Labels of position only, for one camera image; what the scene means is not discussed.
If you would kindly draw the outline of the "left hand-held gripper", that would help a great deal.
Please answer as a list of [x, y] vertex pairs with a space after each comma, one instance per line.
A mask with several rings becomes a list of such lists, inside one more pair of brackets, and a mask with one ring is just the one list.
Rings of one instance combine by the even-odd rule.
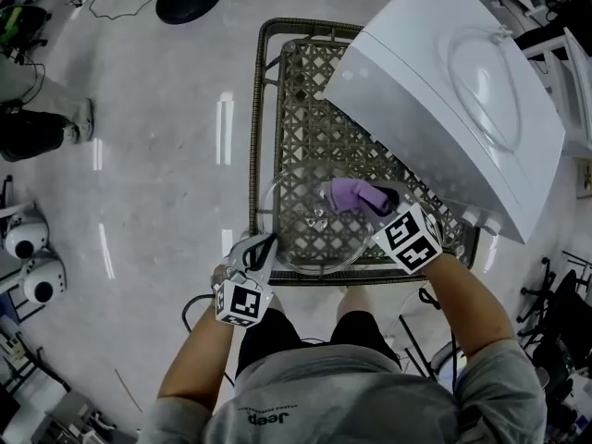
[[237, 242], [224, 258], [228, 277], [216, 287], [216, 320], [237, 327], [261, 322], [274, 293], [269, 285], [275, 263], [276, 234]]

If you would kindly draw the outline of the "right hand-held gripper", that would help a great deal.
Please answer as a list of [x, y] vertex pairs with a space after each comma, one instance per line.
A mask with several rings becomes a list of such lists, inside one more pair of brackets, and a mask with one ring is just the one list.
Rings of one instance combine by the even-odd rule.
[[372, 240], [407, 275], [419, 272], [443, 253], [437, 221], [407, 189], [373, 185], [387, 201], [368, 205], [374, 213]]

